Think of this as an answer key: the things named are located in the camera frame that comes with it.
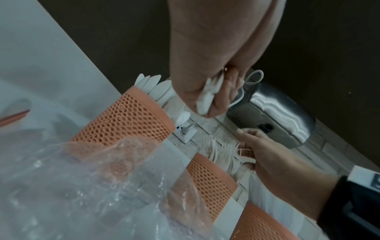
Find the wall socket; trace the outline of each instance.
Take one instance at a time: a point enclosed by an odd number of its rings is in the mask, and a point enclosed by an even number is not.
[[[179,140],[181,140],[185,144],[188,143],[190,139],[194,137],[194,135],[197,133],[197,130],[194,128],[194,126],[192,126],[186,134],[183,134],[181,132],[183,127],[187,127],[189,125],[190,124],[188,122],[185,122],[181,126],[178,126],[174,131],[174,135],[176,135],[179,138]]]

